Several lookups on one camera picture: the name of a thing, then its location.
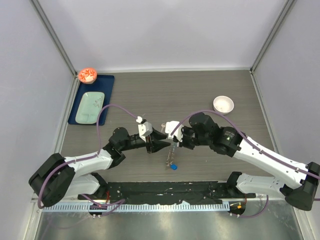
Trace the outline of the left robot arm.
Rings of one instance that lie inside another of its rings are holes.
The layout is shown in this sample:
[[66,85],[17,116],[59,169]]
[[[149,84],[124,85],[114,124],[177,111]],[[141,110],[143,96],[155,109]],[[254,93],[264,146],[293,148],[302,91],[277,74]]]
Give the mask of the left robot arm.
[[124,127],[116,128],[108,144],[99,151],[76,157],[52,154],[30,177],[28,183],[38,196],[38,207],[43,209],[72,195],[91,195],[100,200],[107,192],[102,177],[96,173],[118,166],[126,157],[125,151],[145,148],[156,153],[170,143],[166,135],[155,129],[146,137],[130,135]]

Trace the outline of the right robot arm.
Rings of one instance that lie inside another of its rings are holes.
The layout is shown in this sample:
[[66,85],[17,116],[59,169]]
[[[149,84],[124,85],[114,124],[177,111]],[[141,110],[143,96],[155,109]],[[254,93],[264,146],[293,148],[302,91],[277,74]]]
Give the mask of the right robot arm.
[[208,146],[219,155],[245,161],[271,175],[250,176],[233,172],[225,186],[230,197],[263,194],[282,198],[303,211],[312,209],[320,183],[319,164],[305,164],[282,156],[254,141],[234,123],[219,126],[209,113],[204,110],[187,116],[189,126],[183,126],[180,121],[171,135],[184,148],[192,150],[196,146]]

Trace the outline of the steel key organizer blue handle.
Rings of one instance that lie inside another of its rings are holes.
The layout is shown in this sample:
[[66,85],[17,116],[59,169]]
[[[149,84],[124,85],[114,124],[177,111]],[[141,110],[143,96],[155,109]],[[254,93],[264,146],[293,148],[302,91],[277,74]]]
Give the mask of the steel key organizer blue handle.
[[178,144],[176,142],[173,142],[171,144],[169,152],[168,152],[167,160],[165,162],[166,167],[170,168],[174,171],[178,169],[177,165],[174,164],[174,154],[175,154],[175,150],[177,147],[178,147]]

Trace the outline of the silver key with ring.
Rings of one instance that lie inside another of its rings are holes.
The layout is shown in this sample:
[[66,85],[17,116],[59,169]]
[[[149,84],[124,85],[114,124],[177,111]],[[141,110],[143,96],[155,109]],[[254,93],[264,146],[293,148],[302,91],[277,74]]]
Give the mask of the silver key with ring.
[[163,132],[163,131],[165,130],[165,128],[166,128],[166,124],[165,124],[165,123],[162,123],[162,124],[161,124],[161,132]]

